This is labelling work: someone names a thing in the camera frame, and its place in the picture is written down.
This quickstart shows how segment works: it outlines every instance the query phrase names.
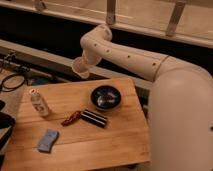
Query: plastic bottle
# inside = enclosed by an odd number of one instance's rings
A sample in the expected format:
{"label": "plastic bottle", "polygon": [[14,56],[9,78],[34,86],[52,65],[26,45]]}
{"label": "plastic bottle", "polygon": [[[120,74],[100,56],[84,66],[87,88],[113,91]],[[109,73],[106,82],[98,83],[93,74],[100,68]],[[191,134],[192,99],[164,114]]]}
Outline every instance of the plastic bottle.
{"label": "plastic bottle", "polygon": [[43,96],[36,89],[30,90],[31,102],[40,116],[45,117],[50,114],[50,109]]}

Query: red object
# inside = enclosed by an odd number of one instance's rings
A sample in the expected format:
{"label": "red object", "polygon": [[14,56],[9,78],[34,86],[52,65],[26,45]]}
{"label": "red object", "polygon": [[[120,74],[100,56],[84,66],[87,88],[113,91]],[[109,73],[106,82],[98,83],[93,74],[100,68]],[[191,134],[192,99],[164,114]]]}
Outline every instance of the red object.
{"label": "red object", "polygon": [[81,118],[81,111],[74,112],[68,119],[64,120],[61,125],[62,126],[69,126],[75,121],[79,120]]}

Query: black bowl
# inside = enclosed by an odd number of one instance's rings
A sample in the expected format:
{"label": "black bowl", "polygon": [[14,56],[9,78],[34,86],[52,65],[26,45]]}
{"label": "black bowl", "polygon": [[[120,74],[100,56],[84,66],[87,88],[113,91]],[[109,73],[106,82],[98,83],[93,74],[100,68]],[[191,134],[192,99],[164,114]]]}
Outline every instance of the black bowl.
{"label": "black bowl", "polygon": [[121,102],[121,94],[116,88],[103,85],[93,90],[91,101],[97,109],[109,110]]}

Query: gray sponge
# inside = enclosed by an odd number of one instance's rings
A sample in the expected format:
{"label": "gray sponge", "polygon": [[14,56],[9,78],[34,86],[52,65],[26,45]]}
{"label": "gray sponge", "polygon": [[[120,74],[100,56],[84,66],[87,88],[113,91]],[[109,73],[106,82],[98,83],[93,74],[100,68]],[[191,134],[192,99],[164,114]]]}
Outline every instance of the gray sponge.
{"label": "gray sponge", "polygon": [[45,135],[38,143],[38,151],[50,153],[54,142],[57,140],[59,132],[51,129],[47,129]]}

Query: wooden cutting board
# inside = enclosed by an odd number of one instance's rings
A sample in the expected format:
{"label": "wooden cutting board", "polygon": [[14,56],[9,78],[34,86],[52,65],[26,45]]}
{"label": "wooden cutting board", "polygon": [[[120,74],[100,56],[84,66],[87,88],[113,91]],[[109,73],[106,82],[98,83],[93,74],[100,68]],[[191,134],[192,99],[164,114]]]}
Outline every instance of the wooden cutting board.
{"label": "wooden cutting board", "polygon": [[[107,112],[95,110],[90,94],[100,85],[120,91],[119,107]],[[47,118],[40,117],[33,108],[29,95],[32,88],[39,90],[53,111]],[[83,120],[61,126],[73,112],[84,109],[105,115],[107,127],[99,128]],[[50,154],[36,149],[47,128],[60,133]],[[2,170],[93,170],[149,160],[148,127],[134,83],[119,78],[27,87]]]}

